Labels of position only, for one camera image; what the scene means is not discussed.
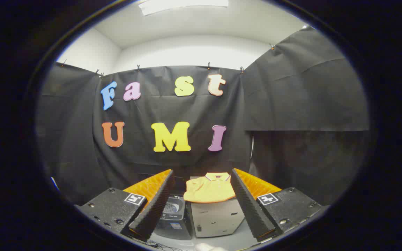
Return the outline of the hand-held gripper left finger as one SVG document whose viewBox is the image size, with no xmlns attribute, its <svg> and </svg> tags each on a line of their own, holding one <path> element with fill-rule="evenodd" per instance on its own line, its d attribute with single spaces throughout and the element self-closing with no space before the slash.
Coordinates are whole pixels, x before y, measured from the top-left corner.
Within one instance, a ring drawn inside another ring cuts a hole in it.
<svg viewBox="0 0 402 251">
<path fill-rule="evenodd" d="M 108 188 L 76 208 L 110 232 L 147 241 L 173 186 L 173 170 L 168 169 L 123 190 Z"/>
</svg>

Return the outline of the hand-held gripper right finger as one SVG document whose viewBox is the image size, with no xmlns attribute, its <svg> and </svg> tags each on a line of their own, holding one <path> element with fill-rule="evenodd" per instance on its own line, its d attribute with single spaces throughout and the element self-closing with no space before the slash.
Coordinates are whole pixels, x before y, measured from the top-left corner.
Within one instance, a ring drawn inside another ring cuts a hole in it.
<svg viewBox="0 0 402 251">
<path fill-rule="evenodd" d="M 232 170 L 232 188 L 257 241 L 265 241 L 308 222 L 322 205 L 294 187 L 280 189 L 242 170 Z"/>
</svg>

